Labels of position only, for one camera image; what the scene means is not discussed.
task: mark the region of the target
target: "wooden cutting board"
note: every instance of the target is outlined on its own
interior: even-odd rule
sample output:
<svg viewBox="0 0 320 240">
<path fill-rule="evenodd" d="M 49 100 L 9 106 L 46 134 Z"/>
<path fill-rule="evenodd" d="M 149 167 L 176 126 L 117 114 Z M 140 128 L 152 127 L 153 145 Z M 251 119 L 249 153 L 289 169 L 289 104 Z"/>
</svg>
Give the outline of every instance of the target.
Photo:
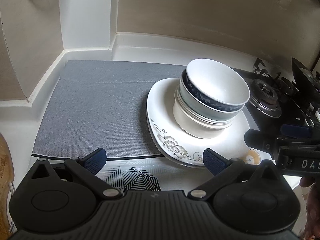
<svg viewBox="0 0 320 240">
<path fill-rule="evenodd" d="M 0 240 L 11 236 L 7 215 L 9 182 L 13 182 L 14 172 L 10 151 L 4 137 L 0 134 Z"/>
</svg>

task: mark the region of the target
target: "bowl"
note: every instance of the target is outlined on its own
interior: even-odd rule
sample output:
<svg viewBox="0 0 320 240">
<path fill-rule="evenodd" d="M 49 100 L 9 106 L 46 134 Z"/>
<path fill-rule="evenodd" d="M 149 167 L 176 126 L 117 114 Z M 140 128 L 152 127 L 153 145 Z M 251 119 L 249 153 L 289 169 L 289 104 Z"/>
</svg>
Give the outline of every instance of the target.
<svg viewBox="0 0 320 240">
<path fill-rule="evenodd" d="M 189 62 L 185 85 L 199 101 L 221 111 L 237 111 L 250 98 L 244 79 L 232 68 L 211 59 Z"/>
<path fill-rule="evenodd" d="M 187 89 L 183 82 L 183 77 L 186 75 L 186 70 L 182 72 L 182 75 L 180 77 L 180 94 L 184 102 L 196 113 L 199 115 L 206 117 L 211 120 L 217 120 L 217 121 L 226 121 L 230 120 L 231 118 L 235 117 L 244 107 L 244 105 L 236 110 L 236 111 L 221 111 L 215 108 L 212 108 L 210 106 L 207 106 L 200 100 L 198 100 L 195 96 L 191 94 L 191 92 Z"/>
<path fill-rule="evenodd" d="M 173 105 L 173 115 L 178 125 L 188 134 L 201 139 L 210 139 L 216 137 L 222 131 L 231 125 L 231 122 L 225 125 L 215 125 L 196 119 L 189 115 L 181 106 L 178 100 Z"/>
<path fill-rule="evenodd" d="M 230 120 L 226 120 L 226 121 L 217 121 L 217 120 L 212 120 L 209 118 L 206 118 L 200 114 L 198 114 L 197 112 L 195 112 L 194 110 L 192 110 L 187 103 L 183 100 L 181 93 L 180 93 L 180 87 L 177 87 L 177 91 L 175 92 L 175 100 L 178 100 L 181 107 L 183 108 L 183 110 L 185 112 L 187 112 L 189 115 L 191 115 L 193 118 L 195 119 L 200 119 L 201 121 L 207 122 L 207 123 L 211 123 L 211 124 L 215 124 L 215 125 L 225 125 L 228 124 L 230 122 L 232 122 L 233 118 L 231 118 Z"/>
</svg>

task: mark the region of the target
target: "hand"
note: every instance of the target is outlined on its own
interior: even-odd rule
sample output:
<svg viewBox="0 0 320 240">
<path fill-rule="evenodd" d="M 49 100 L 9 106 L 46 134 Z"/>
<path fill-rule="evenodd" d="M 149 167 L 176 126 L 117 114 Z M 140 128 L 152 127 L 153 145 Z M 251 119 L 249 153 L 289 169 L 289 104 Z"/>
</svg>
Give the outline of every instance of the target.
<svg viewBox="0 0 320 240">
<path fill-rule="evenodd" d="M 308 177 L 303 177 L 300 180 L 301 187 L 309 187 L 313 184 L 307 198 L 307 223 L 304 228 L 306 240 L 310 240 L 313 236 L 320 237 L 320 193 L 317 191 L 314 182 L 314 178 Z"/>
</svg>

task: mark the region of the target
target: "wok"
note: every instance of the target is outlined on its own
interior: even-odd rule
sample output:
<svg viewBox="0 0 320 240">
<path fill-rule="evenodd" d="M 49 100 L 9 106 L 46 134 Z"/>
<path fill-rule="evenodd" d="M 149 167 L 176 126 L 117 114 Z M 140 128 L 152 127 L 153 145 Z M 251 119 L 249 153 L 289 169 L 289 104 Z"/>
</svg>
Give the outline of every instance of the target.
<svg viewBox="0 0 320 240">
<path fill-rule="evenodd" d="M 300 61 L 292 58 L 292 72 L 297 88 L 311 102 L 320 107 L 320 83 Z"/>
</svg>

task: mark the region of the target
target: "gray mat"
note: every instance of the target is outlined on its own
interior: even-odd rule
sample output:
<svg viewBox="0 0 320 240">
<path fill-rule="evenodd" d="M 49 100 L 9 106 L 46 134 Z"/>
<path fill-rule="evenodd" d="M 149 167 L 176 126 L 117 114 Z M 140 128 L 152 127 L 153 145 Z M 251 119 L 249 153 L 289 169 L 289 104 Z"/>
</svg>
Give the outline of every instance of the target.
<svg viewBox="0 0 320 240">
<path fill-rule="evenodd" d="M 103 147 L 107 157 L 158 155 L 146 106 L 152 85 L 180 77 L 185 66 L 69 61 L 44 114 L 33 153 L 83 157 Z"/>
</svg>

